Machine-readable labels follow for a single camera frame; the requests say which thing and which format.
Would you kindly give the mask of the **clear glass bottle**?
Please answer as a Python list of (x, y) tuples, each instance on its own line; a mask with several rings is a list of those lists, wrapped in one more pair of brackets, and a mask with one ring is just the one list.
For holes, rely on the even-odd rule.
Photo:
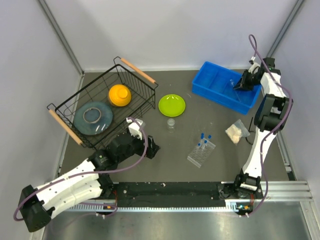
[(167, 120), (167, 129), (170, 133), (173, 133), (176, 129), (176, 122), (173, 118)]

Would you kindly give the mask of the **beige sponge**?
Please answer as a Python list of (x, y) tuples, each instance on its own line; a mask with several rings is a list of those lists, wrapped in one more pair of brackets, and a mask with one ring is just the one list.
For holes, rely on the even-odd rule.
[(225, 130), (225, 133), (235, 145), (239, 143), (241, 138), (250, 136), (249, 130), (245, 127), (241, 119), (238, 119), (235, 123), (228, 127)]

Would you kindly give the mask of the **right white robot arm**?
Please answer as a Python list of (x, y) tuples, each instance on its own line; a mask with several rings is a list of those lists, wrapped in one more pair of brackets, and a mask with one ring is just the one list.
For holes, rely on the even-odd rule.
[(275, 59), (266, 57), (261, 64), (250, 60), (234, 90), (251, 91), (261, 85), (264, 98), (255, 114), (255, 137), (249, 157), (236, 176), (233, 192), (239, 198), (255, 194), (264, 174), (263, 166), (271, 143), (286, 124), (286, 113), (291, 110), (290, 99), (280, 87), (281, 71), (275, 68)]

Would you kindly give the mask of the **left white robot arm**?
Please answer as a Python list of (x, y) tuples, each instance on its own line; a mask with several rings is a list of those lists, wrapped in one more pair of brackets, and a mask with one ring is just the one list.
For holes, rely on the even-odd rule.
[(84, 201), (109, 198), (114, 191), (109, 172), (118, 172), (118, 165), (133, 155), (152, 159), (159, 149), (150, 135), (140, 139), (120, 133), (107, 147), (54, 181), (24, 187), (18, 203), (27, 230), (32, 233), (42, 229), (61, 212)]

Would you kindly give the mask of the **glass thistle funnel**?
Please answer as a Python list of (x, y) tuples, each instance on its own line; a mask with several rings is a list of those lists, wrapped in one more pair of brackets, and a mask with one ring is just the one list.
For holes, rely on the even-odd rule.
[(238, 102), (241, 102), (241, 98), (240, 98), (240, 95), (239, 95), (239, 91), (237, 89), (235, 89), (235, 82), (230, 79), (229, 80), (229, 84), (231, 86), (231, 90), (232, 90), (232, 93), (234, 94), (234, 97), (235, 99), (238, 101)]

